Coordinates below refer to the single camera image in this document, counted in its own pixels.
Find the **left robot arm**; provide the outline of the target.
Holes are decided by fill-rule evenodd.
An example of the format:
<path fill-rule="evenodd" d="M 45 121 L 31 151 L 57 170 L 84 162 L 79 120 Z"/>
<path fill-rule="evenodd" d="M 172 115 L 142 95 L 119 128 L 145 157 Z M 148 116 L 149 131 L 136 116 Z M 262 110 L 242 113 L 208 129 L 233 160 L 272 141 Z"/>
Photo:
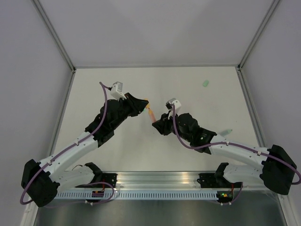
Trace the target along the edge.
<path fill-rule="evenodd" d="M 130 93 L 118 100 L 106 98 L 98 115 L 71 145 L 57 154 L 40 161 L 31 159 L 24 165 L 21 196 L 28 194 L 31 202 L 44 207 L 59 192 L 72 187 L 86 184 L 98 187 L 102 183 L 102 172 L 95 164 L 87 163 L 78 170 L 68 171 L 67 168 L 105 144 L 123 121 L 141 114 L 148 103 L 148 100 L 135 98 Z"/>

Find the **orange highlighter pen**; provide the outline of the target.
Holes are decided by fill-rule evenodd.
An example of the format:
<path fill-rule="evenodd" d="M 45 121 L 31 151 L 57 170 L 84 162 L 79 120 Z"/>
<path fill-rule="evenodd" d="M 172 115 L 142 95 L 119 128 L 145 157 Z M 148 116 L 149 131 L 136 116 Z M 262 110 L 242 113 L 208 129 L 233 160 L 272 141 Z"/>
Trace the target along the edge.
<path fill-rule="evenodd" d="M 155 118 L 154 112 L 150 108 L 147 108 L 147 110 L 148 110 L 148 115 L 150 117 L 151 122 L 152 123 L 156 122 L 156 118 Z"/>

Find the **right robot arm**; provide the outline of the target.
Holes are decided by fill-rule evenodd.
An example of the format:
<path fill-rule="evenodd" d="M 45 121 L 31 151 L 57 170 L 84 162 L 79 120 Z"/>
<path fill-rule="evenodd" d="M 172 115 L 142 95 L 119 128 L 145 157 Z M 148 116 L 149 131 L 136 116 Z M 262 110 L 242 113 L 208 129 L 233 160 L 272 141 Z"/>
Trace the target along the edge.
<path fill-rule="evenodd" d="M 264 185 L 277 194 L 287 195 L 294 185 L 297 166 L 281 146 L 266 148 L 235 143 L 200 127 L 189 113 L 175 117 L 164 113 L 152 126 L 163 136 L 173 133 L 182 144 L 188 142 L 189 149 L 242 163 L 241 166 L 228 162 L 219 165 L 214 181 L 220 187 L 229 183 L 255 183 Z"/>

